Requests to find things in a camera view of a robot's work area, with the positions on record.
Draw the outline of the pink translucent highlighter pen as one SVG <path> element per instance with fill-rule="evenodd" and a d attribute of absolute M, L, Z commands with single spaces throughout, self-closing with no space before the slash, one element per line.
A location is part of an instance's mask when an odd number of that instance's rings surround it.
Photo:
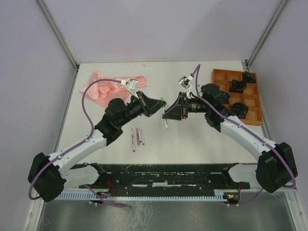
<path fill-rule="evenodd" d="M 141 144 L 139 143 L 138 128 L 136 128 L 136 136 L 137 136 L 137 145 L 140 146 Z"/>

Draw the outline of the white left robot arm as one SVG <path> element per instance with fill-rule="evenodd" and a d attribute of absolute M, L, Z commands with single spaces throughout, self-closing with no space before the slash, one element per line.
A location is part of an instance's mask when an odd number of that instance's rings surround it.
<path fill-rule="evenodd" d="M 33 190 L 38 193 L 38 198 L 50 202 L 64 190 L 85 184 L 93 184 L 97 188 L 104 186 L 106 175 L 97 164 L 80 168 L 73 168 L 74 165 L 114 142 L 123 133 L 122 127 L 131 120 L 141 114 L 150 117 L 165 105 L 165 101 L 151 99 L 141 91 L 136 93 L 131 103 L 124 103 L 120 98 L 112 99 L 101 121 L 91 126 L 86 137 L 55 153 L 39 153 L 34 157 L 28 175 L 29 199 L 35 199 Z"/>

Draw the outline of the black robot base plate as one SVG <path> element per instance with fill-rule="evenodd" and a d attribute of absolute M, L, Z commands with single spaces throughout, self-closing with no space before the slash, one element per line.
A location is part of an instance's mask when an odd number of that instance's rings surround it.
<path fill-rule="evenodd" d="M 249 189 L 248 182 L 234 182 L 227 174 L 231 164 L 99 164 L 103 170 L 93 189 L 185 187 L 218 190 Z"/>

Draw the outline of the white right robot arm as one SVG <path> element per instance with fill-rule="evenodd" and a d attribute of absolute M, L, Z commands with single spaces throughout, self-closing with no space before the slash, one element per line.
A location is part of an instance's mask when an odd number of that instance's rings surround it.
<path fill-rule="evenodd" d="M 231 166 L 221 175 L 221 184 L 232 188 L 238 182 L 249 182 L 258 184 L 269 193 L 281 187 L 295 187 L 298 172 L 291 146 L 259 136 L 246 126 L 223 105 L 224 95 L 219 86 L 203 85 L 201 93 L 190 99 L 185 92 L 180 92 L 162 118 L 181 121 L 189 113 L 204 113 L 209 126 L 232 138 L 257 160 L 257 164 Z"/>

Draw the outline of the lime green capped marker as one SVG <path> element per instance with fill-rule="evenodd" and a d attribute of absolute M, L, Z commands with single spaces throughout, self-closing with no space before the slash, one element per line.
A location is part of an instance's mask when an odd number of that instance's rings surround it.
<path fill-rule="evenodd" d="M 167 123 L 167 119 L 164 119 L 164 122 L 165 122 L 165 128 L 166 130 L 168 130 L 168 123 Z"/>

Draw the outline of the magenta capped whiteboard marker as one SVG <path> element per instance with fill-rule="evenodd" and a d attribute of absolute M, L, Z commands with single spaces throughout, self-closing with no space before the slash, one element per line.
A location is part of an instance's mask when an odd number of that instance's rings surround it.
<path fill-rule="evenodd" d="M 134 140 L 134 131 L 133 131 L 133 128 L 131 129 L 131 139 L 132 139 L 132 150 L 133 150 L 133 152 L 135 152 L 136 149 L 135 149 L 135 140 Z"/>

